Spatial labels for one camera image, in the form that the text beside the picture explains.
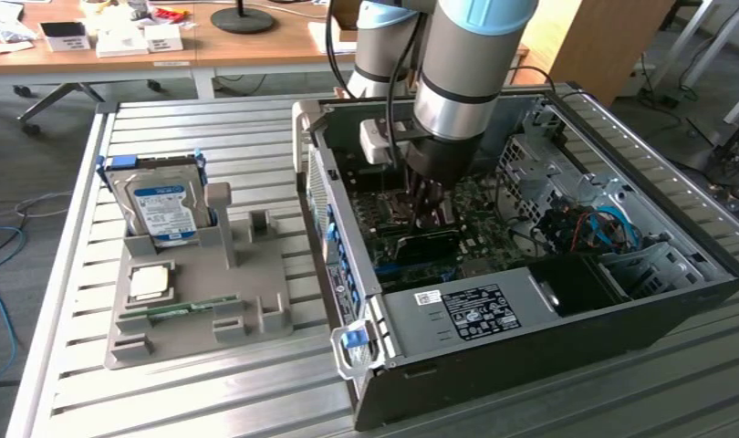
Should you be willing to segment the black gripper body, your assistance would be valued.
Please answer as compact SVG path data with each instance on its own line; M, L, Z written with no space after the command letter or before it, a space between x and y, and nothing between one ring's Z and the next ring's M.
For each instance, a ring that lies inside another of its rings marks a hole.
M424 179L454 189L467 174L480 147L482 137L450 141L439 137L411 141L407 164Z

